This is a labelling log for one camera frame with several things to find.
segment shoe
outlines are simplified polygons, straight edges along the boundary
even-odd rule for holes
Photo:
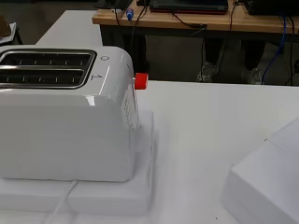
[[[205,62],[202,71],[197,75],[196,82],[212,82],[212,78],[218,73],[218,66]]]
[[[241,76],[251,85],[262,85],[262,77],[260,68],[256,67],[252,70],[243,69]]]

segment wire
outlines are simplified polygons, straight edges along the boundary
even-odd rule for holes
[[[219,70],[218,70],[218,74],[221,72],[221,67],[222,67],[222,63],[223,63],[223,59],[224,59],[224,56],[225,56],[225,52],[226,52],[226,48],[227,48],[227,45],[228,45],[228,41],[231,37],[231,32],[232,32],[232,27],[233,27],[233,15],[234,15],[234,12],[235,12],[235,7],[236,6],[239,6],[239,3],[237,2],[234,2],[234,7],[233,7],[233,10],[231,12],[231,19],[230,19],[230,30],[229,30],[229,33],[226,37],[226,40],[225,40],[225,43],[224,43],[224,47],[223,47],[223,54],[222,54],[222,57],[221,57],[221,63],[219,65]]]
[[[194,35],[194,34],[197,34],[197,33],[199,33],[199,32],[201,32],[201,31],[203,31],[203,30],[206,29],[206,24],[187,23],[187,22],[183,21],[178,15],[176,15],[176,13],[171,12],[171,14],[172,14],[174,17],[176,17],[176,18],[178,19],[178,21],[180,21],[181,23],[183,23],[183,24],[186,25],[186,26],[189,26],[189,27],[191,27],[191,28],[193,28],[193,29],[199,29],[199,28],[201,28],[200,31],[196,31],[195,33],[193,33],[193,35]]]
[[[119,21],[118,13],[116,12],[116,4],[114,5],[114,14],[115,14],[116,22],[118,23],[118,26],[120,26],[120,21]]]
[[[280,44],[279,44],[279,47],[278,47],[278,50],[277,50],[276,54],[274,55],[274,57],[272,58],[272,60],[268,64],[267,68],[264,70],[263,77],[262,77],[262,85],[263,85],[264,78],[267,75],[267,72],[268,72],[269,68],[271,67],[271,65],[273,64],[273,62],[277,59],[278,55],[280,54],[281,49],[284,46],[284,39],[285,39],[285,34],[286,34],[286,28],[287,28],[286,17],[283,16],[283,35],[281,37]]]
[[[202,47],[201,47],[201,64],[200,64],[200,78],[202,79],[202,82],[204,82],[203,79],[203,65],[204,65],[204,45],[205,45],[205,39],[203,38]]]
[[[295,63],[295,67],[298,67],[299,66],[299,62],[298,61],[296,61],[296,63]],[[289,81],[291,80],[291,78],[293,78],[294,76],[296,75],[296,71],[294,70],[293,71],[293,74],[289,77],[289,79],[284,83],[284,85],[286,86],[288,83],[289,83]]]
[[[67,196],[70,194],[70,192],[75,188],[75,186],[77,185],[78,181],[77,180],[73,180],[69,185],[67,190],[65,191],[65,193],[62,195],[61,200],[57,203],[57,205],[55,206],[52,214],[50,215],[49,218],[47,218],[45,224],[51,224],[53,222],[53,220],[55,219],[55,217],[57,216],[59,210],[61,209],[61,207],[63,206],[65,200],[67,199]]]
[[[291,86],[293,86],[293,78],[292,77],[294,75],[294,72],[292,71],[292,43],[293,43],[293,37],[295,34],[295,24],[293,22],[292,16],[289,16],[289,18],[292,23],[292,39],[291,39],[291,49],[290,49],[290,71],[291,71],[290,78],[291,78]]]
[[[135,23],[134,23],[134,27],[133,27],[133,30],[132,30],[132,35],[131,35],[131,57],[134,57],[134,54],[133,54],[133,41],[134,41],[134,31],[135,31],[135,27],[136,27],[136,25],[138,24],[139,20],[142,18],[142,14],[143,14],[143,12],[144,12],[145,10],[146,10],[146,13],[147,13],[147,11],[148,11],[148,7],[147,7],[147,5],[146,5],[146,1],[144,1],[144,6],[143,6],[141,12],[140,12],[139,15],[138,15],[137,20],[135,21]]]

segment floor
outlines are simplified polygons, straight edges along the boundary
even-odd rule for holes
[[[3,2],[0,0],[0,14],[8,21],[17,22],[24,44],[35,44],[47,32],[65,10],[94,10],[90,1],[37,1],[29,0]],[[194,82],[200,70],[201,39],[147,36],[149,78],[153,80]],[[277,50],[277,46],[267,44],[260,66],[264,70]],[[294,45],[294,59],[299,59],[298,45]],[[286,44],[271,66],[265,79],[268,85],[284,85],[289,75],[290,45]],[[240,77],[244,52],[240,41],[231,40],[225,52],[220,74],[214,78],[218,83],[245,83]],[[294,81],[299,85],[299,77]]]

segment red knob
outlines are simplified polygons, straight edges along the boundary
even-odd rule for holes
[[[148,87],[149,75],[147,73],[136,73],[135,89],[145,90]]]

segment toaster slot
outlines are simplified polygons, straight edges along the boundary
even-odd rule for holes
[[[28,70],[28,69],[0,69],[0,82],[5,85],[23,85],[24,87],[40,86],[74,86],[83,77],[83,71],[72,70]]]
[[[79,88],[95,57],[92,50],[9,50],[0,55],[0,88]]]

